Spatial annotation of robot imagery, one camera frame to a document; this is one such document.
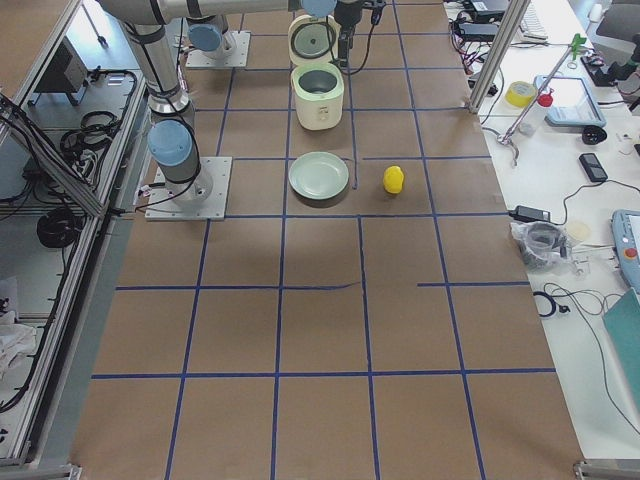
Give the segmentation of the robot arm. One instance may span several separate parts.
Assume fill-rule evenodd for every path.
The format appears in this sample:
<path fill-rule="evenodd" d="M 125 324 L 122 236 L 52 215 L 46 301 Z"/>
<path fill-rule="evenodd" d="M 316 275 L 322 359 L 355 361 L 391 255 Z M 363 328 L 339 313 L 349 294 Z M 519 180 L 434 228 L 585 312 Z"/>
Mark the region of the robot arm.
<path fill-rule="evenodd" d="M 349 63 L 349 51 L 356 26 L 362 19 L 363 1 L 280 1 L 280 0 L 211 0 L 211 1 L 102 1 L 101 7 L 131 29 L 130 36 L 144 26 L 164 26 L 175 18 L 201 19 L 215 15 L 304 10 L 321 18 L 332 15 L 340 26 L 337 39 L 338 64 Z"/>
<path fill-rule="evenodd" d="M 166 38 L 163 25 L 122 24 L 129 46 L 144 75 L 149 94 L 151 127 L 147 146 L 164 175 L 167 199 L 187 213 L 203 205 L 213 188 L 202 166 L 194 132 L 195 111 L 179 77 L 179 55 Z"/>

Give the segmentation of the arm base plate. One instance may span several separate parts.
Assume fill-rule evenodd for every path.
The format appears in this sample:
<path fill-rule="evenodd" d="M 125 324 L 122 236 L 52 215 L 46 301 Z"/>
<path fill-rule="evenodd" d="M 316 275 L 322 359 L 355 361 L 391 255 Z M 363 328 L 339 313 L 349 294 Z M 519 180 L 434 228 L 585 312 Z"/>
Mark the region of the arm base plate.
<path fill-rule="evenodd" d="M 164 186 L 151 191 L 148 221 L 199 221 L 225 219 L 232 171 L 231 157 L 201 157 L 199 175 L 192 184 L 167 182 L 160 168 L 155 181 Z"/>
<path fill-rule="evenodd" d="M 249 31 L 221 33 L 216 28 L 196 28 L 188 34 L 191 49 L 186 67 L 190 69 L 229 69 L 245 67 L 251 39 Z"/>

